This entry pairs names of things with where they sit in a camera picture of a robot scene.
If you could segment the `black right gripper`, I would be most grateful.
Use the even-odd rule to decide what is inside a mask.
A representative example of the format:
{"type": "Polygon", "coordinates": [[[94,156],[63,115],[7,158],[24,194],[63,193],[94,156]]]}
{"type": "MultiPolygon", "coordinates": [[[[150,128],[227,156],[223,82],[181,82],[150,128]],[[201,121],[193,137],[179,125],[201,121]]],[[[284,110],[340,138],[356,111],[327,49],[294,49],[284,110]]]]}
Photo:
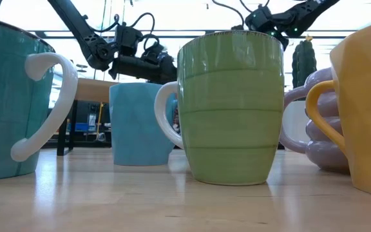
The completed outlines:
{"type": "Polygon", "coordinates": [[[246,25],[250,31],[261,32],[276,38],[283,45],[283,49],[286,50],[288,39],[281,34],[283,23],[273,18],[267,6],[260,6],[246,18],[243,18],[243,15],[238,10],[234,9],[234,11],[239,15],[242,22],[241,24],[232,26],[231,30],[244,30],[244,26],[246,25]]]}

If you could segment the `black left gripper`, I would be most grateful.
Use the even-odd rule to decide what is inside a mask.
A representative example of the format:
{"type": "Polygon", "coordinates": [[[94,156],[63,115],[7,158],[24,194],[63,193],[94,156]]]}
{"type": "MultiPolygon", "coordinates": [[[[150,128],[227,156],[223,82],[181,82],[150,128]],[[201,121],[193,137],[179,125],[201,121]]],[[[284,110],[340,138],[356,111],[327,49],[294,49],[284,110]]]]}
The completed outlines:
{"type": "MultiPolygon", "coordinates": [[[[165,84],[177,80],[177,68],[173,64],[173,58],[165,55],[159,62],[160,75],[155,81],[157,84],[165,84]]],[[[118,74],[129,75],[136,78],[155,80],[156,65],[147,63],[138,57],[119,55],[112,62],[109,75],[116,79],[118,74]]]]}

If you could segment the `light blue faceted mug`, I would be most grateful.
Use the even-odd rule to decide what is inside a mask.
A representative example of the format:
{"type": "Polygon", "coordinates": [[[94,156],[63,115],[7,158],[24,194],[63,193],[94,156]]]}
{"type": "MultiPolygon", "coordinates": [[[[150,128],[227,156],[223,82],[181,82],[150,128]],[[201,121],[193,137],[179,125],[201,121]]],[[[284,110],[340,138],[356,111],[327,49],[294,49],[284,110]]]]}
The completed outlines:
{"type": "Polygon", "coordinates": [[[175,145],[155,117],[154,101],[162,86],[148,82],[116,84],[109,88],[113,160],[121,166],[159,166],[168,163],[175,145]]]}

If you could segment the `green ribbed mug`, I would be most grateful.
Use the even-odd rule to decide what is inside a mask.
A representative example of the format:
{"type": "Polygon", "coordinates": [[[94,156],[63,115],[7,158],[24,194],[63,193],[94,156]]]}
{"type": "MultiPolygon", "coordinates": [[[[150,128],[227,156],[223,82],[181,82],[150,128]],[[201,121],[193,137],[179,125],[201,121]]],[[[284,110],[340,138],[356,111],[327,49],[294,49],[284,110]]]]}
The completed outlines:
{"type": "Polygon", "coordinates": [[[229,30],[189,41],[177,80],[155,98],[158,125],[208,184],[263,184],[278,147],[284,109],[283,46],[260,32],[229,30]],[[178,108],[180,134],[173,129],[178,108]]]}

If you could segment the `yellow mug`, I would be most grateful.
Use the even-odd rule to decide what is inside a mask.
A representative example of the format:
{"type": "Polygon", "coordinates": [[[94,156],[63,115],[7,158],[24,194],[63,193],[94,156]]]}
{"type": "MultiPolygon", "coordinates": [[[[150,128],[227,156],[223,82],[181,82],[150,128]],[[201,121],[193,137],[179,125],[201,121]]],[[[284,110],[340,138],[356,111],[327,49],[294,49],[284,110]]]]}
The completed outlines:
{"type": "Polygon", "coordinates": [[[313,86],[306,111],[314,124],[344,153],[352,184],[371,194],[371,25],[344,38],[330,51],[332,80],[313,86]],[[319,113],[318,99],[336,93],[342,132],[319,113]]]}

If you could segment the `lilac spiral mug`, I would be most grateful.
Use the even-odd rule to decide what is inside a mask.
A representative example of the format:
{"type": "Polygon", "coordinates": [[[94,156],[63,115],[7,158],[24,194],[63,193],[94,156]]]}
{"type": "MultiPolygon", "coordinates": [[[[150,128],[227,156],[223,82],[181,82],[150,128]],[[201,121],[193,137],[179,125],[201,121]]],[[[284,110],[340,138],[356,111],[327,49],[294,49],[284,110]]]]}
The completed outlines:
{"type": "MultiPolygon", "coordinates": [[[[305,101],[305,97],[310,89],[323,81],[331,81],[332,72],[330,68],[324,68],[310,74],[303,86],[294,88],[284,95],[284,109],[293,101],[305,101]]],[[[338,173],[349,173],[348,160],[343,152],[334,144],[309,118],[306,125],[306,133],[310,140],[308,142],[295,141],[285,133],[285,128],[281,127],[280,143],[288,150],[305,154],[309,160],[320,169],[338,173]]]]}

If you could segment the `white mug front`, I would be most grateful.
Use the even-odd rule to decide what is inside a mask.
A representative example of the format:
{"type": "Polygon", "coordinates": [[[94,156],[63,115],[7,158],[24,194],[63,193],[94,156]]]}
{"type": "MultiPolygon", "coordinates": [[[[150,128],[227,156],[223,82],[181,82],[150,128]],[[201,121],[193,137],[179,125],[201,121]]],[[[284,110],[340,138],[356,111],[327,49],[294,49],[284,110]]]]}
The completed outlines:
{"type": "Polygon", "coordinates": [[[78,75],[45,41],[0,21],[0,179],[33,173],[72,107],[78,75]]]}

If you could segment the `person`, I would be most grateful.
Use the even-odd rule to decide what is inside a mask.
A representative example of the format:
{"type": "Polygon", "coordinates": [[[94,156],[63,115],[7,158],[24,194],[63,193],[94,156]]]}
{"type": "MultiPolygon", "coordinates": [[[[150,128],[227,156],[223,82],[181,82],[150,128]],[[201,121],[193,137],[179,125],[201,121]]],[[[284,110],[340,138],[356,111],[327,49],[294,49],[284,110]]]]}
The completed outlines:
{"type": "Polygon", "coordinates": [[[180,134],[180,121],[179,121],[179,114],[178,108],[175,109],[173,114],[173,129],[180,134]]]}

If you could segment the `green cactus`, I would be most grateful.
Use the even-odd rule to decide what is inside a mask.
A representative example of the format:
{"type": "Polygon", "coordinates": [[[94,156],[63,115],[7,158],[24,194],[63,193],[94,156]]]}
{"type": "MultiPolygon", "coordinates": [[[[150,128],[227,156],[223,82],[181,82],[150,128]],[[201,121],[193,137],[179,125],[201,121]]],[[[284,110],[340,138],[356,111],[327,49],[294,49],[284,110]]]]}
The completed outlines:
{"type": "Polygon", "coordinates": [[[303,86],[306,78],[316,70],[315,51],[311,40],[301,41],[292,55],[293,88],[303,86]]]}

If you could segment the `wooden shelf black metal legs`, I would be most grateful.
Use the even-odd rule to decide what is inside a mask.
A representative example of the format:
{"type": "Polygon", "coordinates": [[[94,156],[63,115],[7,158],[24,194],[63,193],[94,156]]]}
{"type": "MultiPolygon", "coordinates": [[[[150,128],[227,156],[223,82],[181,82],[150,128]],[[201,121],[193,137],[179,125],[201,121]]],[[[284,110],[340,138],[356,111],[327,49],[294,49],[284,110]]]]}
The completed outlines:
{"type": "MultiPolygon", "coordinates": [[[[117,82],[101,81],[95,79],[79,78],[77,83],[77,92],[72,102],[71,112],[71,130],[68,141],[68,151],[72,151],[74,147],[75,125],[77,118],[77,103],[78,101],[93,101],[99,103],[109,102],[109,88],[117,82]]],[[[68,125],[67,119],[64,119],[59,127],[59,137],[57,143],[57,156],[64,156],[66,145],[66,128],[68,125]]]]}

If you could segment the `yellow pole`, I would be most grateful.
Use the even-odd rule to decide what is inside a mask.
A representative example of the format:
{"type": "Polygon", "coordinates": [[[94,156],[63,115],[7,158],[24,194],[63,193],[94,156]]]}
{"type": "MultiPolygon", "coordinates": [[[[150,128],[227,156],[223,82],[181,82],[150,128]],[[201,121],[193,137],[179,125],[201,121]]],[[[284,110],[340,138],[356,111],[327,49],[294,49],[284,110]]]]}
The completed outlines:
{"type": "Polygon", "coordinates": [[[96,141],[100,141],[100,125],[101,125],[101,118],[102,118],[102,109],[103,109],[103,102],[100,102],[100,108],[99,108],[99,117],[97,121],[97,131],[96,131],[96,141]]]}

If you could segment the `black aluminium table frame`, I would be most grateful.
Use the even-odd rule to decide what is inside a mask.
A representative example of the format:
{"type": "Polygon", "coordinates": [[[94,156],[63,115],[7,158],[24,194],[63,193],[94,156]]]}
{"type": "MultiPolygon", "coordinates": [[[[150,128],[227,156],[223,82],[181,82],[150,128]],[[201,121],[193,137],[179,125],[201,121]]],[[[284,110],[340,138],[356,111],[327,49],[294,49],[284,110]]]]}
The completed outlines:
{"type": "MultiPolygon", "coordinates": [[[[45,148],[57,148],[58,145],[63,145],[63,148],[69,147],[69,141],[66,140],[65,142],[58,143],[56,140],[49,140],[42,149],[45,148]]],[[[73,142],[74,148],[110,148],[111,142],[100,142],[100,141],[74,141],[73,142]]]]}

